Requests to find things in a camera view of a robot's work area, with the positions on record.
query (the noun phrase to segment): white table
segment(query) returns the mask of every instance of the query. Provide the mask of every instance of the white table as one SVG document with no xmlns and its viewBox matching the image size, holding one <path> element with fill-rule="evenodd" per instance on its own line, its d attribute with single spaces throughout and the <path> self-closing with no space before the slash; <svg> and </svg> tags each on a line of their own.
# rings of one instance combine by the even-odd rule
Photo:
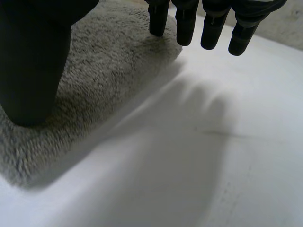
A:
<svg viewBox="0 0 303 227">
<path fill-rule="evenodd" d="M 177 61 L 44 182 L 0 179 L 1 227 L 303 226 L 303 52 L 255 36 L 233 57 L 229 27 L 206 51 L 196 24 Z"/>
</svg>

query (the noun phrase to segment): gray wall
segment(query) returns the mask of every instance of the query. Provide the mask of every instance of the gray wall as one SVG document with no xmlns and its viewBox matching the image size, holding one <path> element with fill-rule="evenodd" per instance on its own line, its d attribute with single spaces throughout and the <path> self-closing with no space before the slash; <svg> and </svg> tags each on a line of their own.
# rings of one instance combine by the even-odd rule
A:
<svg viewBox="0 0 303 227">
<path fill-rule="evenodd" d="M 143 0 L 130 1 L 145 3 Z M 198 14 L 205 16 L 201 5 Z M 236 24 L 233 11 L 228 15 L 226 24 L 230 26 Z M 271 13 L 262 21 L 256 34 L 303 50 L 303 0 L 288 0 L 281 9 Z"/>
</svg>

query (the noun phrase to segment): robotic hand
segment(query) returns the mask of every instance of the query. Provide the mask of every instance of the robotic hand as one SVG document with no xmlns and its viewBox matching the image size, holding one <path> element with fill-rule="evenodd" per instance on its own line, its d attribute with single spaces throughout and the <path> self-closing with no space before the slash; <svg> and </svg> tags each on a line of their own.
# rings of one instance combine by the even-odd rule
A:
<svg viewBox="0 0 303 227">
<path fill-rule="evenodd" d="M 150 14 L 150 33 L 164 33 L 170 0 L 145 0 Z M 177 42 L 182 46 L 191 43 L 195 28 L 199 0 L 171 0 L 177 7 Z M 206 12 L 201 46 L 212 50 L 220 37 L 226 17 L 233 9 L 237 24 L 232 32 L 228 51 L 240 56 L 255 33 L 258 25 L 271 12 L 281 8 L 287 0 L 202 0 Z"/>
</svg>

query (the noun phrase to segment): gray fuzzy mat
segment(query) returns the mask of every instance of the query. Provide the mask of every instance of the gray fuzzy mat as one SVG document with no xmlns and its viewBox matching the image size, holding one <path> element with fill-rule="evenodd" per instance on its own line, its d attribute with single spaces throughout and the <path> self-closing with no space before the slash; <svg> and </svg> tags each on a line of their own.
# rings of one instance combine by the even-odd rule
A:
<svg viewBox="0 0 303 227">
<path fill-rule="evenodd" d="M 181 52 L 176 23 L 149 34 L 146 9 L 102 0 L 73 26 L 71 51 L 46 124 L 22 128 L 0 108 L 0 173 L 26 185 L 62 158 L 172 63 Z"/>
</svg>

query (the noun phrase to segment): gray towel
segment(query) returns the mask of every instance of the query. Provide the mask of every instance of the gray towel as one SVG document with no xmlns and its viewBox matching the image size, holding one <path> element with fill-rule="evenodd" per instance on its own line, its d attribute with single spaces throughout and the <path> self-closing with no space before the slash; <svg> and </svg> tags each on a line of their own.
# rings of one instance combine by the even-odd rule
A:
<svg viewBox="0 0 303 227">
<path fill-rule="evenodd" d="M 176 23 L 149 34 L 146 9 L 102 0 L 73 26 L 71 51 L 53 113 L 44 125 L 22 128 L 0 108 L 0 173 L 11 184 L 36 180 L 181 52 Z"/>
</svg>

